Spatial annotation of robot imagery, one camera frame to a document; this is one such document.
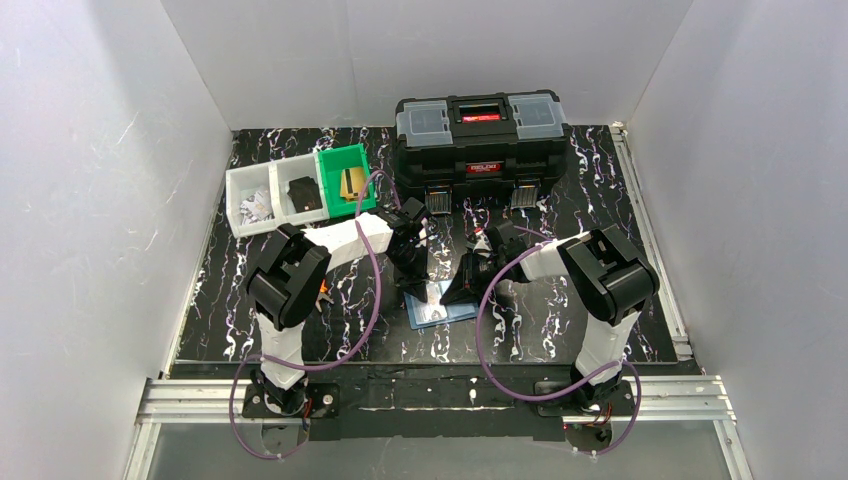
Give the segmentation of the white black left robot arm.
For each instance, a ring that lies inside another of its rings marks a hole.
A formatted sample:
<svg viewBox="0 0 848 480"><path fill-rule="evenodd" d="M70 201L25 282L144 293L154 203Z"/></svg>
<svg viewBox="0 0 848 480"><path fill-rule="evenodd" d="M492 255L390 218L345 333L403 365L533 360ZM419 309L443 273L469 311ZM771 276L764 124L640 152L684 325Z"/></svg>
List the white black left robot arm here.
<svg viewBox="0 0 848 480"><path fill-rule="evenodd" d="M423 233L428 215L423 203L409 199L399 208L375 207L326 227L284 224L277 229L246 280L262 346L260 366L251 374L255 400L283 417L305 409L308 369L302 357L303 324L329 271L384 254L394 266L397 288L426 300L429 276Z"/></svg>

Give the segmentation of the patterned card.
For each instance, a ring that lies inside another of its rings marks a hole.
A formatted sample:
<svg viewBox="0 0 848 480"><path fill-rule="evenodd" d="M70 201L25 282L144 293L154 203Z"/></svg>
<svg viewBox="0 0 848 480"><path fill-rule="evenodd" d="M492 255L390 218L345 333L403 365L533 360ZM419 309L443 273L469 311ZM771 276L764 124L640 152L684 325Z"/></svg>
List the patterned card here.
<svg viewBox="0 0 848 480"><path fill-rule="evenodd" d="M427 325L446 320L448 312L446 307L440 303L442 297L441 286L438 282L429 282L426 285L426 298L419 301L415 306L416 324Z"/></svg>

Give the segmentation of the blue leather card holder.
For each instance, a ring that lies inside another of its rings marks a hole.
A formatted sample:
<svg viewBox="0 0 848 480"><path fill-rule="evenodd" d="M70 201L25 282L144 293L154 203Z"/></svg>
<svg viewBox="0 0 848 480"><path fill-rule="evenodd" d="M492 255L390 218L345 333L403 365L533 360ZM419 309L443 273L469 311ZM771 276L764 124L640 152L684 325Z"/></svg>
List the blue leather card holder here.
<svg viewBox="0 0 848 480"><path fill-rule="evenodd" d="M440 303L441 297L450 283L450 280L428 282L426 284L426 301L420 301L408 293L404 294L409 324L413 330L465 321L477 316L478 303L471 302L447 306Z"/></svg>

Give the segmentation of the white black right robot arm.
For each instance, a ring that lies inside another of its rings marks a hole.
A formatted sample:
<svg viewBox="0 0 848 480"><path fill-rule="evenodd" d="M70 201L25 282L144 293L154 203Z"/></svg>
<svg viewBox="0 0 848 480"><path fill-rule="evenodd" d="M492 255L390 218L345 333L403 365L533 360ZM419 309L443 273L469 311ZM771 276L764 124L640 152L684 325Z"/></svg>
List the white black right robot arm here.
<svg viewBox="0 0 848 480"><path fill-rule="evenodd" d="M444 306L475 302L483 310L502 280L568 278L588 315L569 386L551 393L521 394L495 377L483 354L478 359L491 383L516 400L568 399L583 408L599 404L620 384L621 370L628 364L624 350L630 332L658 293L659 276L615 225L564 239L544 237L534 246L521 238L523 231L509 220L477 231L440 302Z"/></svg>

